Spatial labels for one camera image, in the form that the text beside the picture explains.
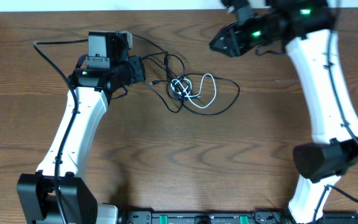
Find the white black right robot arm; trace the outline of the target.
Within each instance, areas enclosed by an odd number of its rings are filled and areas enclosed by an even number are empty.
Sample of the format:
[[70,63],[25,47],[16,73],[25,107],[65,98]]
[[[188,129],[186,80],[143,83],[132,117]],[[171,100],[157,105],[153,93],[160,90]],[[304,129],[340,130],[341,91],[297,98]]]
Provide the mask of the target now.
[[337,182],[358,162],[358,116],[343,76],[338,34],[339,16],[327,1],[267,1],[270,11],[259,15],[248,1],[224,1],[236,20],[209,43],[211,50],[240,57],[276,41],[290,57],[303,89],[312,141],[293,150],[299,172],[295,194],[281,223],[346,223],[350,215],[323,213]]

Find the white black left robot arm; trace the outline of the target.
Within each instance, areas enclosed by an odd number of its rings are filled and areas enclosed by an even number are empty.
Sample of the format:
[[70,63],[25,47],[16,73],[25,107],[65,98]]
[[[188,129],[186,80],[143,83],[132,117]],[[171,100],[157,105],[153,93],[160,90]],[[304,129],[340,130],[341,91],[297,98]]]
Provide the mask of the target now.
[[94,135],[113,93],[145,81],[127,31],[92,30],[69,76],[67,105],[52,145],[33,174],[21,174],[17,193],[27,223],[120,223],[115,205],[98,203],[85,183]]

